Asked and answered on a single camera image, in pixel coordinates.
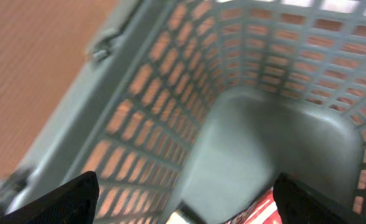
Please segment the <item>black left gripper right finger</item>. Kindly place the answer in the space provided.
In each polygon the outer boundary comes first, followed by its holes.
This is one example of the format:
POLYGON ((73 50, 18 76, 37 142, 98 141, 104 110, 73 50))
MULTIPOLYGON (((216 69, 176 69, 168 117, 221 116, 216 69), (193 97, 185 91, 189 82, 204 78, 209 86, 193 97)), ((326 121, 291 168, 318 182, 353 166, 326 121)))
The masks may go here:
POLYGON ((273 198, 283 223, 366 224, 366 218, 284 172, 274 182, 273 198))

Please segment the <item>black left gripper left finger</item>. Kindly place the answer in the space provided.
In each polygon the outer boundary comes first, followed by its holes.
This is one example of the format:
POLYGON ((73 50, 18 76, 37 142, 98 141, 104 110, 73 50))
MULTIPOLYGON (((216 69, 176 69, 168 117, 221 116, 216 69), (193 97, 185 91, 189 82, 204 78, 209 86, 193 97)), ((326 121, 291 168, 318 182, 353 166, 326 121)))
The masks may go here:
POLYGON ((99 194, 96 173, 87 171, 22 208, 0 214, 0 224, 92 224, 99 194))

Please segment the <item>red-brown snack bar wrapper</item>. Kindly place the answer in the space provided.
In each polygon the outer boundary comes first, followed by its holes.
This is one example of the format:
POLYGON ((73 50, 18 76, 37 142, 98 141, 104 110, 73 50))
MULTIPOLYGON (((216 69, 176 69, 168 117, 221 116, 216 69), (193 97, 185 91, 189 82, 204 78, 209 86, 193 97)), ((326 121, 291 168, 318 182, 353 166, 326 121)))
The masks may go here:
POLYGON ((282 224, 273 198, 273 189, 267 190, 258 200, 225 224, 282 224))

